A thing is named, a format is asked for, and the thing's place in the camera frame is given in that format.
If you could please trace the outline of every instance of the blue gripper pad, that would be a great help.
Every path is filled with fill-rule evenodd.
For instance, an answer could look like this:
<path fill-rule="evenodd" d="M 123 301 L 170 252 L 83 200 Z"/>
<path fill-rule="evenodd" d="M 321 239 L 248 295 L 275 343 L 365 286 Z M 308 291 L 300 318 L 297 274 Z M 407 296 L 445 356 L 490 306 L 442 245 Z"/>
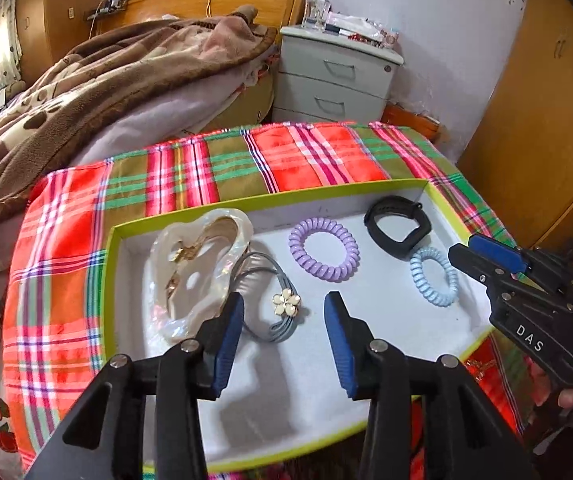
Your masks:
<path fill-rule="evenodd" d="M 238 341 L 242 333 L 242 325 L 244 322 L 244 300 L 241 295 L 237 294 L 237 301 L 229 324 L 226 328 L 224 338 L 220 350 L 215 355 L 214 377 L 213 377 L 213 390 L 215 396 L 219 397 L 222 390 L 229 384 L 229 376 L 231 375 L 231 368 L 233 368 L 233 359 L 235 352 L 238 349 Z"/>
<path fill-rule="evenodd" d="M 527 264 L 517 250 L 484 235 L 472 235 L 469 248 L 512 274 L 525 272 Z"/>
<path fill-rule="evenodd" d="M 348 317 L 349 314 L 342 303 L 342 299 L 338 301 L 339 297 L 337 292 L 330 292 L 324 298 L 324 323 L 326 324 L 327 335 L 329 335 L 329 343 L 331 343 L 340 386 L 344 388 L 349 397 L 354 398 L 358 393 L 355 357 L 351 351 L 351 346 L 349 346 L 343 323 L 340 321 L 340 316 L 344 314 Z"/>

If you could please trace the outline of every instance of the patterned blanket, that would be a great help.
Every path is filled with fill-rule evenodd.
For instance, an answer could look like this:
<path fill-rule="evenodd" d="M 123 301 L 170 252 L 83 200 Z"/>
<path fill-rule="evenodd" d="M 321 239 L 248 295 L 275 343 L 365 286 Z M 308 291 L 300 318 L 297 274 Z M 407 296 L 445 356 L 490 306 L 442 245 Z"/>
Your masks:
<path fill-rule="evenodd" d="M 380 123 L 236 128 L 42 179 L 18 238 L 4 315 L 6 399 L 24 466 L 105 363 L 100 286 L 113 226 L 246 196 L 389 178 L 430 181 L 471 233 L 513 243 L 432 144 Z M 494 364 L 481 384 L 521 430 L 532 405 L 522 355 L 495 333 L 475 358 Z"/>
<path fill-rule="evenodd" d="M 137 23 L 71 50 L 0 114 L 0 221 L 132 108 L 268 49 L 276 30 L 255 25 L 256 14 L 242 6 L 219 18 Z"/>

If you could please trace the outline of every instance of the wooden wardrobe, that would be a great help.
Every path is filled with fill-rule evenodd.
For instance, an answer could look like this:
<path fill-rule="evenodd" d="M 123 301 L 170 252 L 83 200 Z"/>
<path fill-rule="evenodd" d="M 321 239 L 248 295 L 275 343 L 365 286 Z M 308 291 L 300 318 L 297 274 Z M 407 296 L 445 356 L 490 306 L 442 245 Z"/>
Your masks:
<path fill-rule="evenodd" d="M 22 46 L 20 72 L 28 85 L 89 38 L 90 22 L 84 20 L 84 12 L 95 9 L 99 3 L 100 0 L 16 0 Z"/>
<path fill-rule="evenodd" d="M 522 246 L 573 238 L 573 7 L 527 0 L 483 120 L 458 161 Z"/>

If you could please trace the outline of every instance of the drawer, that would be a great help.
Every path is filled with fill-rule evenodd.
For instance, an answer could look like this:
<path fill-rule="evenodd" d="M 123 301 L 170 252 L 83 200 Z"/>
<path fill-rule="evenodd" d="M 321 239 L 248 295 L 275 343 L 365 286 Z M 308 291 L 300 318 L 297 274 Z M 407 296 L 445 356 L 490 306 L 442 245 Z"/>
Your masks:
<path fill-rule="evenodd" d="M 397 65 L 369 54 L 323 43 L 284 37 L 280 72 L 304 75 L 386 99 Z"/>
<path fill-rule="evenodd" d="M 379 121 L 387 101 L 298 75 L 279 74 L 275 106 L 331 121 Z"/>
<path fill-rule="evenodd" d="M 324 123 L 326 122 L 326 119 L 322 117 L 307 115 L 302 112 L 282 110 L 282 108 L 273 107 L 273 115 L 271 116 L 271 121 L 274 123 L 285 123 L 287 121 L 292 123 Z"/>

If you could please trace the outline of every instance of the white nightstand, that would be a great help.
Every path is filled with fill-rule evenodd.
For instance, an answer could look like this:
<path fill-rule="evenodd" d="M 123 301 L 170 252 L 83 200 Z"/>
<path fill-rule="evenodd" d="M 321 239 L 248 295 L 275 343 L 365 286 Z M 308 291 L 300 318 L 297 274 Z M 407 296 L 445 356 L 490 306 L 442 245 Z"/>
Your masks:
<path fill-rule="evenodd" d="M 393 75 L 393 50 L 301 27 L 283 27 L 273 121 L 379 121 Z"/>

